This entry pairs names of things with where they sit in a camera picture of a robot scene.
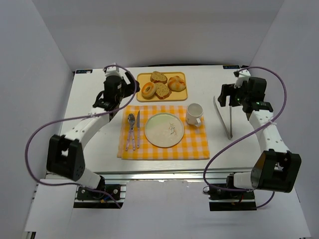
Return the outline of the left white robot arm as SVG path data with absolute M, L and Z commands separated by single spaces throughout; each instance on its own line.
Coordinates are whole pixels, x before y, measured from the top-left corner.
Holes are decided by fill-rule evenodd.
M 126 72 L 127 83 L 118 69 L 105 71 L 106 80 L 86 119 L 63 135 L 54 135 L 49 141 L 47 171 L 72 180 L 94 193 L 105 191 L 102 176 L 86 168 L 84 148 L 92 137 L 108 124 L 120 109 L 122 100 L 139 91 L 139 83 Z

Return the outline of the round orange bun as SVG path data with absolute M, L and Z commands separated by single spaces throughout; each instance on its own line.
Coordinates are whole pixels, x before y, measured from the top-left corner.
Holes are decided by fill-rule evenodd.
M 170 79 L 167 82 L 167 86 L 172 91 L 180 92 L 186 88 L 186 83 L 181 77 L 174 76 L 170 77 Z

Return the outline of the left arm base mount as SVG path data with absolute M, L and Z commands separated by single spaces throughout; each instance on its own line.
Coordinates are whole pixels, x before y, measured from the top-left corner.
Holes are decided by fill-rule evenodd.
M 106 183 L 105 193 L 96 193 L 85 187 L 78 187 L 74 199 L 75 209 L 119 209 L 125 199 L 126 185 Z

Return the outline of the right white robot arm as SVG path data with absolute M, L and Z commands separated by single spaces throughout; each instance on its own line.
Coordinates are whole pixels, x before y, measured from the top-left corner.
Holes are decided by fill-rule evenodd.
M 245 190 L 291 192 L 301 166 L 301 157 L 292 153 L 282 140 L 274 119 L 273 108 L 264 100 L 267 82 L 250 77 L 241 86 L 223 84 L 218 102 L 221 107 L 241 106 L 255 130 L 261 156 L 251 172 L 235 173 L 233 187 Z

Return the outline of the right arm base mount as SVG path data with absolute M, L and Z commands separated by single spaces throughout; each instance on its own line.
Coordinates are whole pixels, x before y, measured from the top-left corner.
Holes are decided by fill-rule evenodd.
M 226 178 L 226 182 L 216 184 L 221 189 L 205 186 L 203 193 L 209 197 L 209 209 L 211 212 L 231 212 L 231 211 L 255 211 L 256 202 L 253 192 L 233 192 L 224 189 L 235 189 L 233 184 L 233 174 Z

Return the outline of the metal serving tongs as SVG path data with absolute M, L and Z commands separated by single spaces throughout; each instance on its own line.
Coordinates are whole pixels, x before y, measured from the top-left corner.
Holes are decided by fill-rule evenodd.
M 213 97 L 213 105 L 228 140 L 231 140 L 233 138 L 232 107 L 226 106 L 227 109 L 224 111 L 224 113 L 221 113 L 220 108 L 217 105 L 216 97 Z

